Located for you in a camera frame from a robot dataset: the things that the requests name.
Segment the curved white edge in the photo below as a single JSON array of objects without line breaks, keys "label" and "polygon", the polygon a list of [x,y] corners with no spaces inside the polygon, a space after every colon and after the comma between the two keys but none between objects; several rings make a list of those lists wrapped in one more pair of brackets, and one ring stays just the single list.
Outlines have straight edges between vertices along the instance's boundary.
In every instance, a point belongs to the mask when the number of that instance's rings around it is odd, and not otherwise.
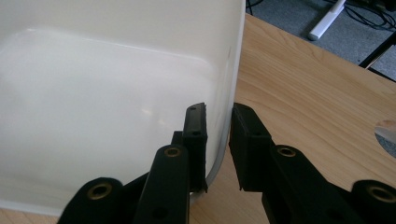
[{"label": "curved white edge", "polygon": [[[243,1],[242,11],[245,11],[245,7],[246,7],[246,2]],[[234,100],[235,91],[236,91],[236,81],[238,79],[239,61],[241,58],[241,51],[242,51],[242,40],[243,40],[243,35],[244,35],[244,26],[245,26],[245,13],[241,13],[240,24],[239,24],[238,43],[236,46],[237,49],[236,49],[235,58],[234,58],[235,63],[233,65],[233,80],[231,83],[232,91],[230,92],[230,98],[229,98],[229,102],[228,102],[228,110],[227,110],[227,114],[225,116],[225,122],[224,122],[224,127],[223,127],[224,132],[222,133],[220,142],[219,142],[218,155],[215,159],[212,169],[210,170],[209,174],[206,177],[206,183],[208,186],[210,186],[213,183],[216,175],[219,172],[220,166],[224,159],[225,150],[227,147],[228,134],[230,131],[230,126],[231,126],[231,115],[233,112],[233,100]],[[194,203],[195,200],[197,200],[200,197],[200,195],[202,195],[202,193],[203,193],[203,191],[191,194],[190,203]]]}]

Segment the chair leg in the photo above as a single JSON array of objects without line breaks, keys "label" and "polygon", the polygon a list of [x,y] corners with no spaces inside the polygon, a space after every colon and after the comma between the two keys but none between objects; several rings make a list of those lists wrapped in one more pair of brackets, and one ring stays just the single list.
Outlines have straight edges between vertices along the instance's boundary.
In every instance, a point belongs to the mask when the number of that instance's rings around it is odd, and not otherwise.
[{"label": "chair leg", "polygon": [[359,64],[360,67],[368,69],[375,63],[388,49],[396,44],[396,32],[386,39],[378,48],[376,48],[366,59]]}]

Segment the black cable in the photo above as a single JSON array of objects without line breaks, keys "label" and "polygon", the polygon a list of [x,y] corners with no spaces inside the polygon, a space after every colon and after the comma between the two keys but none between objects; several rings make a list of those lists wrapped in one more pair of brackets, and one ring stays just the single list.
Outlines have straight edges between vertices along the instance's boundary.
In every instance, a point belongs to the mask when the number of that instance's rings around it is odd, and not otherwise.
[{"label": "black cable", "polygon": [[248,7],[255,7],[255,6],[257,6],[258,4],[260,4],[262,1],[264,1],[264,0],[258,0],[258,1],[256,1],[255,3],[253,3],[253,4],[250,4],[250,1],[248,1],[248,6],[247,6],[247,8],[248,8]]},{"label": "black cable", "polygon": [[249,9],[250,15],[253,16],[253,9],[252,9],[252,5],[250,4],[250,0],[247,0],[247,6],[246,6],[246,8]]},{"label": "black cable", "polygon": [[[323,1],[333,3],[333,4],[336,2],[334,0],[323,0]],[[360,8],[360,9],[369,11],[369,12],[375,14],[377,17],[379,17],[382,21],[380,23],[375,23],[373,21],[370,21],[367,18],[365,18],[364,16],[362,16],[359,12],[357,12],[352,7],[356,7],[356,8]],[[386,31],[391,31],[391,32],[394,32],[396,29],[395,19],[391,15],[389,15],[387,12],[379,10],[375,7],[371,8],[371,7],[365,6],[363,4],[352,3],[350,1],[346,1],[346,3],[344,4],[344,9],[346,11],[346,14],[351,19],[353,19],[354,21],[360,22],[364,25],[367,25],[373,29],[386,30]]]}]

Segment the brass insert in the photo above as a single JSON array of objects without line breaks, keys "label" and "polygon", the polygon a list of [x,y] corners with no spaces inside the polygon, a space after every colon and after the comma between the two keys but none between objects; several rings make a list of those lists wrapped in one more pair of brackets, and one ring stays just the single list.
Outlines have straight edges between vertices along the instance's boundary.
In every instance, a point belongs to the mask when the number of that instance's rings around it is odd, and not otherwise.
[{"label": "brass insert", "polygon": [[367,191],[371,196],[383,203],[396,203],[396,195],[389,192],[387,189],[380,188],[378,186],[369,186]]},{"label": "brass insert", "polygon": [[277,149],[277,152],[284,156],[284,157],[295,157],[296,156],[296,152],[288,147],[280,147]]},{"label": "brass insert", "polygon": [[113,187],[107,182],[97,184],[88,190],[87,196],[91,200],[99,200],[110,194]]},{"label": "brass insert", "polygon": [[178,157],[181,154],[181,150],[177,147],[169,147],[164,153],[167,157]]}]

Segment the wooden desk surface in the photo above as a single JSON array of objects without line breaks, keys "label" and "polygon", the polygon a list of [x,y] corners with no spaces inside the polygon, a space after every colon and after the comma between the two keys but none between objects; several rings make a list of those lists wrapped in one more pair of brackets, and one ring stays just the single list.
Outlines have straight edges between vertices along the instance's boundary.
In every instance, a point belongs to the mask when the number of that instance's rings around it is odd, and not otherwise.
[{"label": "wooden desk surface", "polygon": [[[300,149],[332,183],[360,179],[396,187],[396,159],[375,125],[396,120],[396,84],[249,15],[235,101],[251,106],[276,144]],[[0,210],[0,223],[55,223],[56,217]],[[260,193],[239,191],[227,149],[190,223],[268,223]]]}]

